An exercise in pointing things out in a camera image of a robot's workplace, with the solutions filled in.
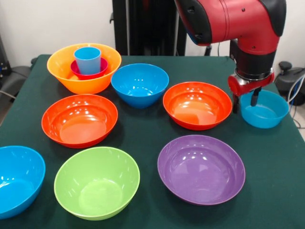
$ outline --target purple bowl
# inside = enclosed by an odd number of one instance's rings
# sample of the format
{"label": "purple bowl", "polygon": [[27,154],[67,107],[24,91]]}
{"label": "purple bowl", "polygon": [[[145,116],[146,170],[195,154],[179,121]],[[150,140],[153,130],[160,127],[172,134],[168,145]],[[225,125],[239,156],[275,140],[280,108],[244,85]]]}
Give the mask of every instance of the purple bowl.
{"label": "purple bowl", "polygon": [[169,142],[159,154],[158,172],[171,192],[196,205],[224,203],[245,181],[239,155],[226,143],[204,135]]}

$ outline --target bowl rim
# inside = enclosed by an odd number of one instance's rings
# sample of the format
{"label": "bowl rim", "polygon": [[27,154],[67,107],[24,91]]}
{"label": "bowl rim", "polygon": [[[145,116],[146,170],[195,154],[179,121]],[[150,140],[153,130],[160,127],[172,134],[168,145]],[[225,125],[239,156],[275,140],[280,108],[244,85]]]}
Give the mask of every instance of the bowl rim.
{"label": "bowl rim", "polygon": [[[271,92],[271,91],[268,91],[268,90],[264,90],[264,89],[262,89],[262,90],[260,91],[260,93],[272,95],[272,96],[274,96],[274,98],[278,98],[279,101],[282,101],[282,104],[285,104],[286,112],[285,112],[285,114],[283,114],[283,115],[281,115],[281,116],[278,116],[278,117],[276,117],[276,118],[266,118],[266,117],[263,117],[263,116],[260,116],[260,115],[254,115],[253,113],[251,113],[252,116],[255,116],[255,117],[258,117],[258,118],[264,119],[264,120],[279,120],[279,119],[283,119],[283,118],[288,114],[288,112],[289,112],[289,105],[288,105],[287,101],[286,101],[283,97],[281,97],[281,96],[280,96],[279,94],[277,94],[277,93],[274,93],[274,92]],[[241,107],[241,110],[247,110],[247,109],[246,109],[246,106],[243,106],[243,102],[242,102],[242,101],[243,101],[243,97],[244,97],[245,95],[247,95],[247,94],[242,95],[241,98],[240,98],[240,107]]]}
{"label": "bowl rim", "polygon": [[102,99],[104,99],[104,100],[108,100],[112,105],[113,105],[113,107],[115,108],[115,120],[114,120],[114,122],[113,122],[113,125],[110,127],[110,129],[105,133],[105,134],[103,134],[103,135],[101,135],[101,136],[99,136],[98,138],[96,138],[96,139],[94,139],[94,140],[92,140],[92,141],[89,141],[89,142],[93,142],[93,141],[95,141],[95,140],[97,140],[97,139],[99,139],[99,138],[101,138],[101,137],[103,137],[103,136],[105,136],[105,135],[107,135],[107,134],[109,134],[110,132],[111,132],[111,130],[114,128],[114,126],[116,125],[116,123],[117,123],[117,121],[118,121],[118,118],[119,118],[119,112],[118,112],[118,109],[117,109],[117,107],[116,107],[116,105],[112,102],[112,101],[110,101],[109,99],[107,99],[107,98],[105,98],[105,97],[103,97],[103,96],[100,96],[100,95],[97,95],[97,94],[75,94],[75,95],[71,95],[71,96],[68,96],[68,97],[64,97],[64,98],[62,98],[62,99],[60,99],[60,100],[58,100],[58,101],[56,101],[56,102],[54,102],[53,104],[51,104],[48,108],[47,108],[47,110],[43,113],[43,115],[42,115],[42,118],[41,118],[41,128],[42,128],[42,130],[43,130],[43,132],[45,133],[45,135],[47,136],[47,137],[49,137],[51,140],[53,140],[53,141],[55,141],[55,142],[57,142],[57,143],[60,143],[60,144],[65,144],[65,145],[71,145],[71,146],[78,146],[78,145],[82,145],[82,144],[85,144],[85,143],[88,143],[88,142],[82,142],[82,143],[78,143],[78,144],[70,144],[70,143],[66,143],[66,142],[63,142],[62,140],[56,140],[56,139],[54,139],[53,137],[51,137],[47,132],[46,132],[46,130],[43,128],[43,120],[45,119],[45,116],[46,116],[46,114],[47,114],[47,112],[48,112],[48,110],[51,108],[51,107],[53,107],[53,106],[56,106],[56,104],[58,104],[59,102],[61,102],[61,101],[63,101],[63,100],[66,100],[66,99],[68,99],[68,98],[71,98],[71,97],[83,97],[83,96],[91,96],[91,97],[98,97],[98,98],[102,98]]}
{"label": "bowl rim", "polygon": [[[185,138],[185,137],[190,137],[190,136],[199,136],[199,137],[204,137],[204,138],[209,138],[209,139],[216,140],[217,142],[220,142],[220,143],[222,143],[223,145],[226,145],[229,149],[231,149],[231,150],[236,154],[237,158],[241,161],[242,166],[243,166],[243,169],[244,169],[244,175],[243,175],[243,178],[242,178],[242,179],[243,179],[243,183],[242,183],[242,185],[240,186],[240,188],[238,189],[238,191],[237,191],[235,194],[233,194],[230,198],[228,198],[228,199],[226,199],[226,200],[224,200],[224,201],[219,201],[219,202],[215,202],[215,203],[212,203],[212,204],[210,204],[210,203],[204,204],[204,203],[199,203],[199,202],[190,201],[190,200],[188,200],[188,199],[186,199],[186,198],[184,198],[184,197],[178,195],[175,191],[173,191],[171,188],[169,188],[168,185],[167,185],[167,183],[163,180],[163,178],[162,178],[162,176],[161,176],[161,173],[160,173],[160,168],[159,168],[159,161],[160,161],[160,157],[161,157],[162,152],[164,152],[164,151],[165,151],[165,148],[166,148],[169,144],[171,144],[172,142],[177,141],[177,140],[179,140],[180,138]],[[222,204],[222,203],[225,203],[225,202],[227,202],[227,201],[233,199],[233,198],[234,198],[235,196],[237,196],[237,194],[242,190],[242,188],[244,187],[244,184],[245,184],[245,180],[246,180],[246,169],[245,169],[244,163],[243,163],[241,157],[238,155],[238,153],[237,153],[232,147],[230,147],[227,143],[225,143],[225,142],[223,142],[223,141],[221,141],[221,140],[219,140],[219,139],[217,139],[217,138],[210,137],[210,136],[206,136],[206,135],[184,135],[184,136],[175,138],[175,139],[171,140],[170,142],[168,142],[168,143],[162,148],[162,150],[160,151],[160,153],[159,153],[159,155],[158,155],[157,169],[158,169],[158,174],[159,174],[159,177],[160,177],[161,181],[163,182],[163,184],[164,184],[164,185],[165,185],[174,195],[176,195],[177,197],[179,197],[180,199],[182,199],[182,200],[184,200],[184,201],[186,201],[186,202],[189,202],[189,203],[192,203],[192,204],[196,204],[196,205],[201,205],[201,206],[218,205],[218,204]]]}
{"label": "bowl rim", "polygon": [[[114,76],[115,76],[115,75],[117,74],[117,72],[119,72],[121,69],[124,69],[125,67],[129,67],[129,66],[135,66],[135,65],[149,65],[149,66],[151,66],[151,67],[154,67],[154,68],[157,68],[157,69],[161,70],[161,72],[165,73],[165,75],[166,75],[166,80],[167,80],[166,86],[165,86],[164,88],[162,88],[161,90],[158,90],[156,93],[153,93],[153,94],[151,94],[151,95],[130,95],[130,94],[126,94],[126,93],[121,92],[121,91],[120,91],[117,87],[115,87],[115,86],[113,85],[113,83],[112,83],[112,80],[113,80]],[[156,65],[150,64],[150,63],[131,63],[131,64],[124,65],[123,67],[119,68],[119,69],[113,74],[113,76],[112,76],[112,78],[111,78],[111,85],[112,85],[112,87],[115,89],[115,91],[117,91],[117,92],[119,92],[119,93],[121,93],[121,94],[123,94],[123,95],[125,95],[125,96],[129,96],[129,97],[139,97],[139,98],[144,98],[144,97],[148,97],[148,96],[153,96],[153,95],[156,95],[156,94],[159,94],[159,93],[163,92],[163,91],[168,87],[169,82],[170,82],[170,78],[169,78],[167,72],[166,72],[164,69],[162,69],[162,68],[160,68],[160,67],[158,67],[158,66],[156,66]]]}
{"label": "bowl rim", "polygon": [[[112,49],[112,50],[114,50],[114,51],[118,54],[118,57],[119,57],[119,59],[120,59],[119,64],[118,64],[118,66],[117,66],[116,68],[114,68],[114,70],[111,71],[110,73],[108,73],[108,74],[106,74],[106,75],[102,75],[102,76],[97,77],[97,78],[94,78],[94,79],[90,79],[90,80],[71,80],[71,79],[62,78],[62,77],[60,77],[60,76],[54,75],[54,74],[52,73],[52,71],[50,71],[50,67],[49,67],[51,57],[54,56],[55,54],[57,54],[58,52],[61,52],[61,51],[64,50],[64,49],[67,49],[67,48],[70,48],[70,47],[73,47],[73,46],[77,46],[77,45],[87,45],[86,47],[91,47],[91,46],[89,46],[89,45],[100,45],[100,46],[105,46],[105,47],[107,47],[107,48],[109,48],[109,49]],[[71,82],[84,82],[84,81],[93,81],[93,80],[100,79],[100,78],[102,78],[102,77],[108,77],[108,76],[114,74],[114,73],[118,70],[118,68],[120,67],[121,63],[122,63],[122,57],[121,57],[120,53],[119,53],[116,49],[114,49],[114,48],[112,48],[112,47],[110,47],[110,46],[108,46],[108,45],[105,45],[105,44],[98,44],[98,43],[78,43],[78,44],[72,44],[72,45],[63,47],[63,48],[57,50],[56,52],[54,52],[54,53],[48,58],[48,61],[47,61],[47,69],[48,69],[49,73],[50,73],[51,75],[53,75],[55,78],[62,79],[62,80],[65,80],[65,81],[71,81]]]}
{"label": "bowl rim", "polygon": [[38,158],[41,159],[41,162],[42,162],[42,170],[43,170],[43,171],[42,171],[41,179],[39,180],[39,184],[37,185],[37,187],[35,188],[35,190],[32,191],[31,194],[30,194],[26,199],[24,199],[21,203],[19,203],[18,205],[14,206],[14,207],[12,207],[12,208],[10,208],[10,209],[4,211],[4,212],[0,212],[0,216],[1,216],[1,214],[5,214],[5,213],[7,213],[7,212],[9,212],[9,211],[12,211],[12,210],[16,209],[17,207],[19,207],[20,205],[22,205],[23,203],[25,203],[26,201],[28,201],[28,199],[30,199],[30,198],[38,191],[38,189],[41,188],[42,183],[43,183],[43,180],[44,180],[44,177],[45,177],[45,174],[46,174],[46,164],[45,164],[45,161],[44,161],[43,157],[41,156],[41,154],[38,153],[36,150],[34,150],[34,149],[30,148],[30,147],[27,147],[27,146],[11,145],[11,146],[2,146],[2,147],[0,147],[0,151],[1,151],[2,149],[5,149],[5,148],[23,148],[23,149],[26,149],[26,150],[29,150],[29,151],[33,152],[35,155],[38,156]]}
{"label": "bowl rim", "polygon": [[[108,212],[107,214],[103,214],[103,215],[94,215],[94,216],[87,216],[87,215],[84,215],[84,214],[79,214],[79,213],[76,213],[74,211],[71,211],[69,210],[68,208],[66,208],[62,203],[61,201],[59,200],[58,196],[57,196],[57,193],[56,193],[56,181],[58,179],[58,175],[59,175],[59,172],[64,168],[64,166],[74,157],[80,155],[80,154],[85,154],[87,151],[91,151],[93,149],[111,149],[111,150],[116,150],[116,151],[119,151],[120,153],[123,153],[125,154],[136,166],[136,170],[137,170],[137,176],[138,176],[138,182],[137,182],[137,185],[136,185],[136,188],[134,190],[134,192],[132,193],[132,195],[130,196],[130,198],[127,199],[127,201],[125,201],[123,204],[121,204],[119,207],[117,207],[115,210],[111,211],[111,212]],[[105,217],[105,216],[109,216],[115,212],[117,212],[118,210],[120,209],[123,209],[125,206],[128,205],[128,203],[132,200],[132,198],[134,197],[134,195],[136,194],[136,192],[138,191],[138,188],[139,188],[139,185],[140,185],[140,179],[141,179],[141,176],[140,176],[140,170],[139,170],[139,166],[137,164],[137,162],[134,160],[134,158],[132,156],[130,156],[128,153],[126,153],[125,151],[121,150],[121,149],[118,149],[118,148],[115,148],[115,147],[110,147],[110,146],[98,146],[98,147],[92,147],[92,148],[88,148],[88,149],[85,149],[85,150],[82,150],[76,154],[74,154],[73,156],[71,156],[68,160],[66,160],[62,166],[60,167],[60,169],[57,171],[56,173],[56,176],[55,176],[55,179],[54,179],[54,194],[55,194],[55,197],[58,201],[58,203],[62,206],[62,208],[64,208],[67,212],[75,215],[75,216],[78,216],[78,217],[81,217],[81,218],[88,218],[88,219],[92,219],[92,218],[100,218],[100,217]]]}
{"label": "bowl rim", "polygon": [[[217,90],[220,90],[220,91],[226,96],[226,98],[230,101],[230,111],[228,112],[228,114],[226,114],[226,115],[224,116],[224,118],[222,118],[221,120],[219,120],[219,121],[217,121],[217,122],[214,122],[214,123],[211,123],[211,124],[208,124],[208,125],[199,125],[199,124],[189,123],[189,122],[186,122],[186,121],[184,121],[184,120],[181,120],[181,119],[178,119],[178,118],[174,117],[174,116],[172,115],[172,113],[168,110],[168,107],[165,106],[165,100],[164,100],[164,98],[165,98],[165,96],[167,95],[167,93],[168,93],[171,89],[173,89],[173,88],[175,88],[175,87],[177,87],[177,86],[179,86],[179,85],[181,85],[181,84],[187,84],[187,83],[199,83],[199,84],[202,84],[202,85],[209,85],[209,86],[211,86],[211,87],[213,87],[213,88],[216,88]],[[205,83],[205,82],[200,82],[200,81],[186,81],[186,82],[181,82],[181,83],[178,83],[178,84],[175,84],[175,85],[171,86],[171,87],[165,92],[165,94],[164,94],[164,96],[163,96],[163,107],[165,108],[167,114],[168,114],[172,119],[176,119],[176,120],[178,120],[179,122],[182,122],[182,123],[185,123],[185,124],[188,124],[188,125],[192,125],[192,126],[210,126],[210,125],[218,125],[218,124],[220,124],[221,122],[223,122],[225,119],[227,119],[227,118],[230,116],[231,112],[232,112],[233,104],[232,104],[232,101],[231,101],[230,96],[229,96],[223,89],[221,89],[221,88],[219,88],[219,87],[217,87],[217,86],[215,86],[215,85],[213,85],[213,84]]]}

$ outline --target dark green table cover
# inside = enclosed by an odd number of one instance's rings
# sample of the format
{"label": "dark green table cover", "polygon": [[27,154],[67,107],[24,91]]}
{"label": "dark green table cover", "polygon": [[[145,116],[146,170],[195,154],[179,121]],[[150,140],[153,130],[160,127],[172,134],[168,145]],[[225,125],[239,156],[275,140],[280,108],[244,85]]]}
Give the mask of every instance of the dark green table cover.
{"label": "dark green table cover", "polygon": [[[56,201],[53,182],[60,166],[81,150],[51,141],[41,129],[44,111],[57,100],[72,95],[49,74],[48,58],[49,55],[39,56],[0,127],[0,146],[28,146],[41,153],[46,163],[45,180],[34,203],[20,215],[0,220],[0,229],[305,228],[305,144],[290,116],[277,127],[264,130],[248,125],[240,114],[231,114],[216,128],[195,132],[175,124],[161,99],[149,108],[137,110],[120,100],[111,85],[100,95],[116,104],[119,120],[98,146],[117,147],[136,160],[141,173],[139,189],[128,207],[113,218],[86,221],[68,213]],[[230,93],[226,80],[234,63],[226,57],[124,56],[122,65],[135,62],[155,64],[166,70],[169,86],[203,81]],[[274,85],[267,88],[276,91]],[[218,138],[242,158],[246,182],[231,201],[217,206],[194,206],[174,196],[160,180],[156,162],[162,147],[179,136],[191,134]]]}

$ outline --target white wall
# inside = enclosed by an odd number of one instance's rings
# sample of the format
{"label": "white wall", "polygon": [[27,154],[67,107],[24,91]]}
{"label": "white wall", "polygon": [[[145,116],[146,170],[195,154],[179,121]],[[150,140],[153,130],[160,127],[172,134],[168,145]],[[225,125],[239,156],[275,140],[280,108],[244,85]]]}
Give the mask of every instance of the white wall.
{"label": "white wall", "polygon": [[[305,15],[304,0],[286,0],[287,16],[285,29],[276,52],[274,60],[275,72],[279,72],[278,63],[280,61],[289,61],[294,67],[305,67]],[[211,55],[217,55],[217,45],[213,44]],[[220,55],[229,55],[230,42],[220,44]],[[188,37],[186,42],[185,55],[197,56],[203,55],[205,47],[196,46]]]}
{"label": "white wall", "polygon": [[[305,65],[304,7],[303,0],[287,0],[276,70],[283,60]],[[0,0],[0,34],[11,65],[30,65],[31,58],[39,54],[79,42],[115,47],[111,12],[112,0]],[[203,55],[204,49],[187,38],[186,55]],[[228,54],[229,42],[222,42],[220,55]],[[212,55],[217,55],[217,44],[213,44]]]}
{"label": "white wall", "polygon": [[0,34],[11,66],[80,42],[115,48],[112,0],[0,0]]}

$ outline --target bright orange bowl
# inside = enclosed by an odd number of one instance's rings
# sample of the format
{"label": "bright orange bowl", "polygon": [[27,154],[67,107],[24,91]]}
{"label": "bright orange bowl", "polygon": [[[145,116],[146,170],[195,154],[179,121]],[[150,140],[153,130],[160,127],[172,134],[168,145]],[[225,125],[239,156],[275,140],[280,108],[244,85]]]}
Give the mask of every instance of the bright orange bowl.
{"label": "bright orange bowl", "polygon": [[185,82],[171,87],[164,94],[163,105],[177,124],[190,130],[211,129],[232,110],[232,101],[223,90],[202,82]]}
{"label": "bright orange bowl", "polygon": [[[92,46],[101,50],[101,57],[108,62],[108,69],[104,76],[91,80],[79,80],[71,71],[71,63],[74,61],[74,52],[86,46]],[[108,87],[112,75],[121,65],[121,55],[113,48],[95,43],[75,44],[55,52],[48,60],[47,68],[69,91],[75,94],[96,94]]]}
{"label": "bright orange bowl", "polygon": [[101,142],[118,120],[118,110],[108,99],[94,94],[63,98],[44,113],[41,126],[53,141],[70,148]]}

